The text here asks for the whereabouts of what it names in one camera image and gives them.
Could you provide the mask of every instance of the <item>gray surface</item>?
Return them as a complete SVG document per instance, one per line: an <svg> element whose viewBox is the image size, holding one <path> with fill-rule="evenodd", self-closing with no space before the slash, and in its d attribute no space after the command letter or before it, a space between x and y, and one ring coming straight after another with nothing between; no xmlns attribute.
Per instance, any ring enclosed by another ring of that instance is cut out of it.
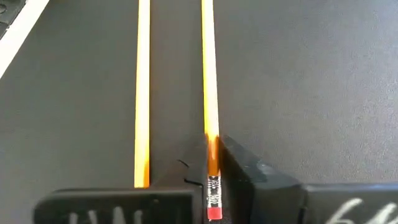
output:
<svg viewBox="0 0 398 224"><path fill-rule="evenodd" d="M132 186L136 1L51 1L0 81L0 217ZM221 131L311 182L397 180L398 3L215 1ZM200 137L200 2L153 0L154 175Z"/></svg>

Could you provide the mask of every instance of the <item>pencil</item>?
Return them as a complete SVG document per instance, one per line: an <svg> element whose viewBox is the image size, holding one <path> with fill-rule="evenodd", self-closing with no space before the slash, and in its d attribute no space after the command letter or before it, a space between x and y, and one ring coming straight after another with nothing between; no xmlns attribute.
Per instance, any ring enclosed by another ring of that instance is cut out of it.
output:
<svg viewBox="0 0 398 224"><path fill-rule="evenodd" d="M136 74L134 187L149 187L150 0L139 0Z"/></svg>
<svg viewBox="0 0 398 224"><path fill-rule="evenodd" d="M203 99L205 134L208 141L207 216L222 219L221 173L218 161L218 100L213 0L201 2L201 30L203 48Z"/></svg>

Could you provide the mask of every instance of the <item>dark gray table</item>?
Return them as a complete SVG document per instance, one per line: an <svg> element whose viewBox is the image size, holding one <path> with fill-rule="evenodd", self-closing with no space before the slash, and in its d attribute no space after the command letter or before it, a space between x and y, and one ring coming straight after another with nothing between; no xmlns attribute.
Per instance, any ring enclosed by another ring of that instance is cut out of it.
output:
<svg viewBox="0 0 398 224"><path fill-rule="evenodd" d="M398 2L215 1L220 129L305 182L398 180ZM133 183L137 1L50 1L0 81L0 217ZM152 0L154 177L203 132L199 0Z"/></svg>

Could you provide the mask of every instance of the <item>yellow pencil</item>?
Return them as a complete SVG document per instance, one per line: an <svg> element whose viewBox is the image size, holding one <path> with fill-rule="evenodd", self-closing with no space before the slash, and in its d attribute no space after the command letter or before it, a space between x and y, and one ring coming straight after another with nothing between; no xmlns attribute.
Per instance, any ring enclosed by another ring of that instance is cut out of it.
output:
<svg viewBox="0 0 398 224"><path fill-rule="evenodd" d="M201 2L205 134L208 141L208 208L210 220L222 219L221 173L218 161L218 100L213 0Z"/></svg>
<svg viewBox="0 0 398 224"><path fill-rule="evenodd" d="M150 0L139 0L134 187L149 187L149 37Z"/></svg>

